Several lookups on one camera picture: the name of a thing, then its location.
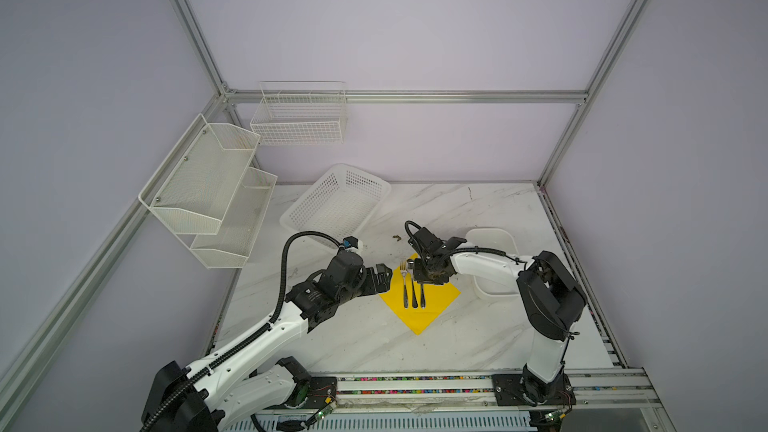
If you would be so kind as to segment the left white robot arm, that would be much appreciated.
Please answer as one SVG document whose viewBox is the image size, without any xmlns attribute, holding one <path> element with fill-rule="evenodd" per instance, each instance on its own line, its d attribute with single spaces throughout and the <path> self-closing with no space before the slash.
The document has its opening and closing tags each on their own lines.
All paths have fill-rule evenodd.
<svg viewBox="0 0 768 432">
<path fill-rule="evenodd" d="M 334 240 L 336 254 L 329 264 L 289 287 L 288 255 L 301 236 L 292 235 L 283 246 L 274 311 L 188 366 L 172 361 L 161 368 L 141 415 L 142 430 L 223 431 L 253 413 L 286 403 L 310 383 L 310 374 L 292 357 L 265 372 L 259 367 L 332 318 L 341 305 L 389 291 L 392 270 L 384 264 L 366 266 L 354 237 Z"/>
</svg>

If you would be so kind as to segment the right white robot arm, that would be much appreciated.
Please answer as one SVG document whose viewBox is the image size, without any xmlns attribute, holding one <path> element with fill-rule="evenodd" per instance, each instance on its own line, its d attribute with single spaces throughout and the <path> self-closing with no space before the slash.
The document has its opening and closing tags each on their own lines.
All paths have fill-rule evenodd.
<svg viewBox="0 0 768 432">
<path fill-rule="evenodd" d="M 578 334 L 574 324 L 587 305 L 584 289 L 559 257 L 550 251 L 521 255 L 512 235 L 500 228 L 476 228 L 465 237 L 441 239 L 428 228 L 404 223 L 408 244 L 417 257 L 416 282 L 444 286 L 456 275 L 497 285 L 504 297 L 522 301 L 534 330 L 528 359 L 519 374 L 493 379 L 496 397 L 514 405 L 572 403 L 565 357 Z"/>
</svg>

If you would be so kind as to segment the white rectangular plastic tray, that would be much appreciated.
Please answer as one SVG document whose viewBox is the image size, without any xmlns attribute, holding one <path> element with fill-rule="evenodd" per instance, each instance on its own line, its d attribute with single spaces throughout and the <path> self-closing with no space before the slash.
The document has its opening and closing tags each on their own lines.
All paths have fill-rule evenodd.
<svg viewBox="0 0 768 432">
<path fill-rule="evenodd" d="M 500 250 L 510 256 L 518 254 L 513 236 L 504 229 L 475 228 L 467 232 L 466 239 L 471 245 Z M 518 296 L 519 290 L 511 266 L 511 262 L 494 254 L 481 254 L 477 260 L 472 260 L 470 276 L 474 279 L 478 297 L 486 301 L 498 301 Z"/>
</svg>

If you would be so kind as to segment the white perforated plastic basket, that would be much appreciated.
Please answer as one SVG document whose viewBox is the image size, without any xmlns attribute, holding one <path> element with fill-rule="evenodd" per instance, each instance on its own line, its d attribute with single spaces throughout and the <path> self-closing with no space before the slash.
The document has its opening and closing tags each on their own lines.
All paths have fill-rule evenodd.
<svg viewBox="0 0 768 432">
<path fill-rule="evenodd" d="M 291 234 L 318 231 L 336 239 L 359 236 L 392 189 L 389 182 L 347 164 L 336 164 L 280 217 Z"/>
</svg>

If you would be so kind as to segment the silver metal fork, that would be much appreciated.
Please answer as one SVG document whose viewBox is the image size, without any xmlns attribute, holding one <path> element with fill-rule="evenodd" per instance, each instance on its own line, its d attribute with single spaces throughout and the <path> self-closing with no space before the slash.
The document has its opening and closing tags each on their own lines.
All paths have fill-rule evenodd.
<svg viewBox="0 0 768 432">
<path fill-rule="evenodd" d="M 408 294 L 408 271 L 407 271 L 407 261 L 403 261 L 400 263 L 400 274 L 401 274 L 401 282 L 402 282 L 402 296 L 403 296 L 403 307 L 404 309 L 409 308 L 409 294 Z"/>
</svg>

